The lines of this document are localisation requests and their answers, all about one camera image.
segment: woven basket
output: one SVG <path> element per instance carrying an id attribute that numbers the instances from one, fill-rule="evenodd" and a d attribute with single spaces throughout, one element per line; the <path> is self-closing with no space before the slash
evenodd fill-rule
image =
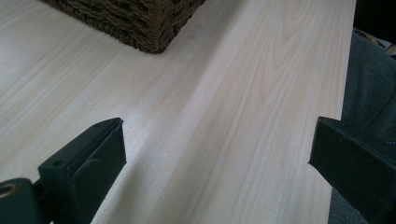
<path id="1" fill-rule="evenodd" d="M 160 53 L 205 0 L 41 0 L 145 52 Z"/>

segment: wicker basket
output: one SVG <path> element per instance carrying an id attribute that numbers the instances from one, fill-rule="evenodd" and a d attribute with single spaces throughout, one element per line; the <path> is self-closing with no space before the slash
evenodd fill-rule
<path id="1" fill-rule="evenodd" d="M 205 0 L 41 0 L 145 52 L 160 53 Z"/>

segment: light wood grain surface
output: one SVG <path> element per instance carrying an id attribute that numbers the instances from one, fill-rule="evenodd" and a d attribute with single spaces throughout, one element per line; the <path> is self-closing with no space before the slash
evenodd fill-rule
<path id="1" fill-rule="evenodd" d="M 121 117 L 128 163 L 92 223 L 327 223 L 307 164 L 339 119 L 354 0 L 207 0 L 159 55 L 0 0 L 0 181 Z"/>

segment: gray fabric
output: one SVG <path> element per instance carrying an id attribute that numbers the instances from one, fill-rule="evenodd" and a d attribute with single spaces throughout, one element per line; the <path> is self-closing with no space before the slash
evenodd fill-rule
<path id="1" fill-rule="evenodd" d="M 396 141 L 396 61 L 352 35 L 342 121 L 384 141 Z M 329 224 L 367 223 L 335 189 Z"/>

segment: screw hole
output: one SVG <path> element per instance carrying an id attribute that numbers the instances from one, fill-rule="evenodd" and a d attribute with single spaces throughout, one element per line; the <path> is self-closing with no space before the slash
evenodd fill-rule
<path id="1" fill-rule="evenodd" d="M 0 199 L 5 198 L 19 188 L 18 184 L 7 184 L 0 187 Z"/>
<path id="2" fill-rule="evenodd" d="M 64 161 L 56 161 L 55 163 L 53 163 L 53 166 L 61 166 L 64 164 Z"/>

